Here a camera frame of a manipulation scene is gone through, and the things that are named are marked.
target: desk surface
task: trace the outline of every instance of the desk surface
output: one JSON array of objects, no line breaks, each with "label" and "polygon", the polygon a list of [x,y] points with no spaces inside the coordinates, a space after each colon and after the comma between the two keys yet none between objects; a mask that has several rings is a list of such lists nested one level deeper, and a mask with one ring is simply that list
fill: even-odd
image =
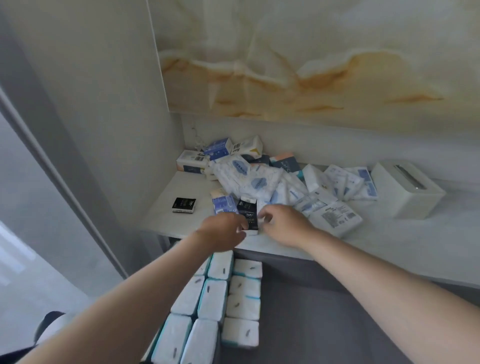
[{"label": "desk surface", "polygon": [[[218,181],[176,172],[140,224],[142,230],[184,238],[213,214],[210,191]],[[196,198],[193,214],[175,214],[175,198]],[[426,220],[397,220],[381,202],[349,201],[364,223],[345,240],[413,273],[432,279],[480,287],[480,194],[449,191]],[[264,234],[247,237],[241,249],[309,259],[306,253],[280,246]]]}]

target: forearm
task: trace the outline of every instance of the forearm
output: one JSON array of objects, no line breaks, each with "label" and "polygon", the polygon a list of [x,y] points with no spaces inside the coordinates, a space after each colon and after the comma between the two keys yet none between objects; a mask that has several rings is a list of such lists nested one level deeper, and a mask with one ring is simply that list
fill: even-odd
[{"label": "forearm", "polygon": [[30,363],[138,363],[176,298],[212,253],[194,233],[81,313],[22,360]]},{"label": "forearm", "polygon": [[323,232],[302,248],[332,273],[415,363],[480,357],[480,309]]}]

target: person's left hand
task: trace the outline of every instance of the person's left hand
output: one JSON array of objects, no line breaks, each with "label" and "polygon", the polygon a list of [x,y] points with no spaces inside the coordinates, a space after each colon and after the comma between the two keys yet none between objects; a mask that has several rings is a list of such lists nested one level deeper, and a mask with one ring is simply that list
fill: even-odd
[{"label": "person's left hand", "polygon": [[221,212],[203,220],[197,233],[211,245],[213,252],[232,250],[247,235],[242,229],[248,229],[247,219],[233,212]]}]

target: metallic slot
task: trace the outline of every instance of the metallic slot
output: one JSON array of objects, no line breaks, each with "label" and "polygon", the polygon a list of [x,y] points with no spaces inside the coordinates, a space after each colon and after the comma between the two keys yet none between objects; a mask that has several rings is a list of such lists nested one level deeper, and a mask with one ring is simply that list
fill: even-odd
[{"label": "metallic slot", "polygon": [[417,190],[426,190],[427,187],[425,187],[419,180],[417,180],[415,177],[413,177],[405,168],[403,168],[399,164],[395,164],[395,168],[411,183],[413,184],[413,187],[415,187]]}]

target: barcode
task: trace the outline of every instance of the barcode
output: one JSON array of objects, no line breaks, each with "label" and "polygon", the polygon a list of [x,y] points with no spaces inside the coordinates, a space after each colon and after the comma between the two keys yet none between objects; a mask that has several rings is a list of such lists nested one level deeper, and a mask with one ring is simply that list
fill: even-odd
[{"label": "barcode", "polygon": [[338,226],[338,215],[332,211],[327,211],[323,213],[323,218],[326,222],[330,224],[332,228],[336,228]]}]

